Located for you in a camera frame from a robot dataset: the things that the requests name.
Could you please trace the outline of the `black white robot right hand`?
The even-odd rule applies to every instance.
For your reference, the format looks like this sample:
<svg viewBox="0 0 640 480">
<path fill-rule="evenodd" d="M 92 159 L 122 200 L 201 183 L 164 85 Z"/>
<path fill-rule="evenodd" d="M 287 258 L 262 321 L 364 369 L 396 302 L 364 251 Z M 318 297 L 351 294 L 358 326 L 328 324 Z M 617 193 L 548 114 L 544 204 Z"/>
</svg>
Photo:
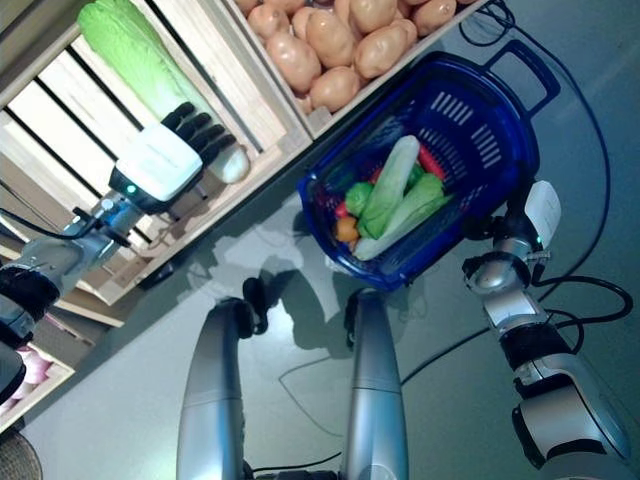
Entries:
<svg viewBox="0 0 640 480">
<path fill-rule="evenodd" d="M 469 240 L 491 239 L 494 243 L 517 239 L 533 252 L 549 247 L 561 219 L 561 205 L 554 187 L 545 180 L 526 181 L 507 200 L 503 215 L 468 217 L 463 236 Z"/>
</svg>

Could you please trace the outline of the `black white robot left hand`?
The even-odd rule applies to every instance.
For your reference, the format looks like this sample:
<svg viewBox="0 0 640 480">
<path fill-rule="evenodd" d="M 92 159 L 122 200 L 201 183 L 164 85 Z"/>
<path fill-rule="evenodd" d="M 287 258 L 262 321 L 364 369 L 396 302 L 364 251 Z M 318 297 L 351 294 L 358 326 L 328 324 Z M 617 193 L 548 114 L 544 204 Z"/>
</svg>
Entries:
<svg viewBox="0 0 640 480">
<path fill-rule="evenodd" d="M 235 142 L 210 114 L 184 102 L 138 133 L 116 161 L 109 187 L 147 215 L 164 213 Z"/>
</svg>

